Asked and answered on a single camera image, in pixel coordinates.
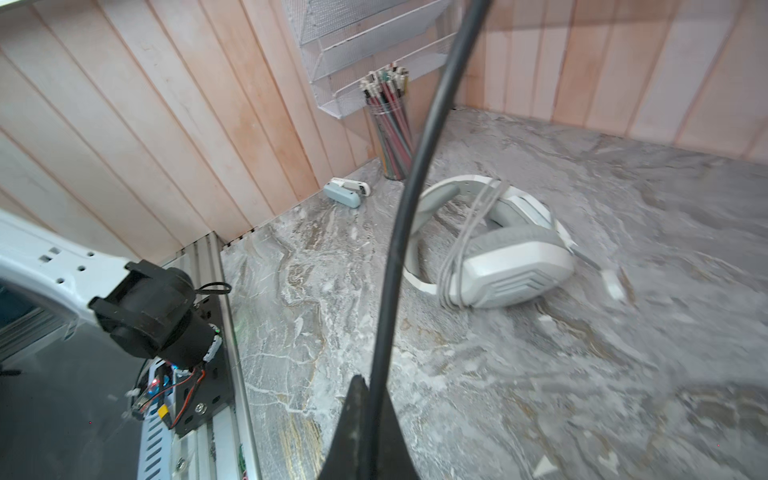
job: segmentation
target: gray marble table surface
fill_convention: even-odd
[[[389,391],[422,478],[768,478],[768,167],[458,109],[428,183],[459,174],[553,206],[630,297],[581,262],[506,309],[404,282]],[[402,184],[377,161],[353,177],[360,208],[320,193],[222,252],[266,480],[316,477],[368,376]],[[464,206],[425,228],[428,276]]]

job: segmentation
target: wall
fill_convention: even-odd
[[[459,101],[768,163],[768,2],[496,0]]]
[[[105,252],[232,240],[375,157],[369,128],[315,107],[280,0],[0,13],[0,208]]]

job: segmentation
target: headphones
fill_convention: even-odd
[[[438,295],[439,286],[419,279],[419,231],[437,210],[459,194],[477,197],[500,180],[461,175],[432,185],[419,198],[406,251],[403,276],[416,289]],[[515,187],[499,191],[486,218],[501,228],[468,239],[461,268],[446,286],[453,306],[492,308],[515,305],[556,287],[574,272],[571,235],[533,196]]]

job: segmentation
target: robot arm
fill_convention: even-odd
[[[133,356],[189,369],[220,343],[194,312],[196,291],[182,270],[90,250],[3,210],[0,280],[98,324]]]

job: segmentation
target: dark gray surface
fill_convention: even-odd
[[[576,274],[504,310],[441,310],[403,284],[389,390],[422,478],[765,478],[768,167],[474,110],[451,114],[429,183],[503,177],[626,273],[630,303]],[[354,175],[223,252],[262,472],[314,478],[366,376],[402,184]],[[461,204],[426,226],[434,275]]]
[[[95,326],[0,377],[0,478],[135,480],[141,424],[123,419],[142,360]]]

